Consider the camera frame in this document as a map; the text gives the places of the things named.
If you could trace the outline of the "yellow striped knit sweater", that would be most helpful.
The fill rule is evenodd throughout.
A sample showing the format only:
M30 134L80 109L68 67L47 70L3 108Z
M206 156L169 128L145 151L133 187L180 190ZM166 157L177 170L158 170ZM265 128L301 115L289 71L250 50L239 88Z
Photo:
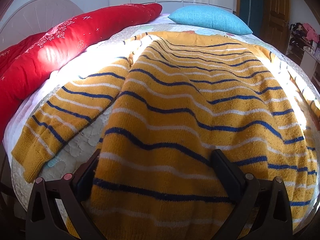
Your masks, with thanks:
M80 132L99 151L86 209L107 239L210 239L234 208L213 170L284 181L292 228L313 205L319 105L285 61L232 38L153 32L112 47L25 123L12 150L32 183Z

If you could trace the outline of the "pink clothing pile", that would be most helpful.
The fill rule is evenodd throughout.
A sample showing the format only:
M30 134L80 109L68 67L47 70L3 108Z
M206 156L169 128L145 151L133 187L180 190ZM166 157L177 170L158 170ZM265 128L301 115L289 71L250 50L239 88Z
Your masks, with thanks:
M306 30L306 40L308 42L314 41L316 43L319 42L319 35L313 29L313 27L308 23L303 23L303 28Z

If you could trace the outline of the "patchwork quilted bedspread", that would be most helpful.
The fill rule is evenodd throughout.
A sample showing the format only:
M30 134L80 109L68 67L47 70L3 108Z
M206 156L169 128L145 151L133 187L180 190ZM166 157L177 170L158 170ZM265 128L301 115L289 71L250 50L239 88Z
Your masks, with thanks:
M170 31L170 32L188 32L193 31L200 35L221 35L227 38L233 38L235 40L251 44L254 46L261 46L269 50L272 55L277 57L275 69L272 73L281 79L280 83L285 86L285 91L290 92L294 88L297 89L293 92L291 98L296 99L295 108L299 110L298 124L300 126L306 126L310 124L311 126L311 137L319 144L319 131L316 128L317 122L313 121L311 118L314 112L319 110L319 91L316 89L315 85L307 77L307 75L302 71L302 69L294 63L286 55L282 54L274 46L264 42L258 37L250 35L233 35L228 34L223 31L193 27L191 25L179 25L173 24L170 27L157 27L154 31ZM114 56L116 54L116 49L121 49L124 46L124 40L119 42L115 47L111 48L111 52L108 56ZM109 63L110 60L103 60L103 63ZM94 70L85 70L81 74L92 74L95 70L99 70L102 66L99 64ZM42 107L51 97L55 96L60 88L55 88L50 92L44 99L41 100L39 105L32 114L36 113L40 107ZM80 164L86 162L98 143L98 136L102 132L103 127L108 123L109 116L111 114L112 108L107 107L91 124L82 130L78 131L72 139L67 142L65 146L51 159L46 162L40 171L40 175L47 180L54 180L61 178L67 172L74 172ZM23 178L23 167L17 162L16 159L12 158L10 163L11 168L11 180L14 188L14 192L20 201L20 204L24 207L28 207L29 198L31 194L32 184L25 181Z

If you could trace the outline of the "red floral duvet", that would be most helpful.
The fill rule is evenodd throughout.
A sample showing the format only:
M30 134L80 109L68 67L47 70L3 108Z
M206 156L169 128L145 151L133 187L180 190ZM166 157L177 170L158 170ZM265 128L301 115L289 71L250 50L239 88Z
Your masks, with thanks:
M1 51L1 133L21 103L51 72L123 29L146 24L162 12L159 3L104 7L74 16L46 33L30 35Z

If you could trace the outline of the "white cluttered shelf unit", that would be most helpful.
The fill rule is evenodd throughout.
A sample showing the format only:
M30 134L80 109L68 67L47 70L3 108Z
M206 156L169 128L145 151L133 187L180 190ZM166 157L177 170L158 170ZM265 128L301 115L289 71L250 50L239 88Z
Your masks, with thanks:
M314 40L307 40L307 31L301 23L290 26L289 44L286 56L300 66L319 91L319 46Z

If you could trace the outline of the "dark wooden door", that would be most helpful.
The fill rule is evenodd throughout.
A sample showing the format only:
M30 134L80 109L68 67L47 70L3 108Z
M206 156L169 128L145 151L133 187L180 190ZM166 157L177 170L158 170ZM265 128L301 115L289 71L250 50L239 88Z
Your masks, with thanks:
M264 0L260 39L285 54L289 44L290 0Z

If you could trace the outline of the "blue knit pillow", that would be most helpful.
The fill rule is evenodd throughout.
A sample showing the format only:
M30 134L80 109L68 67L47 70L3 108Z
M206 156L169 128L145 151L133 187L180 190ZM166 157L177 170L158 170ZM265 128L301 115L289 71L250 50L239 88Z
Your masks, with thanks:
M172 12L168 18L177 24L215 29L234 35L250 35L253 31L238 16L218 7L190 5Z

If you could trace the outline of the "white round headboard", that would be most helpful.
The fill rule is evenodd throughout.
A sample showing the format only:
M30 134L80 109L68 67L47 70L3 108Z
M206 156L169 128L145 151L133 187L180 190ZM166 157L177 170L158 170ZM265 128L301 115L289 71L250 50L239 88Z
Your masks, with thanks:
M30 35L50 28L84 12L70 0L31 0L17 9L1 27L1 50Z

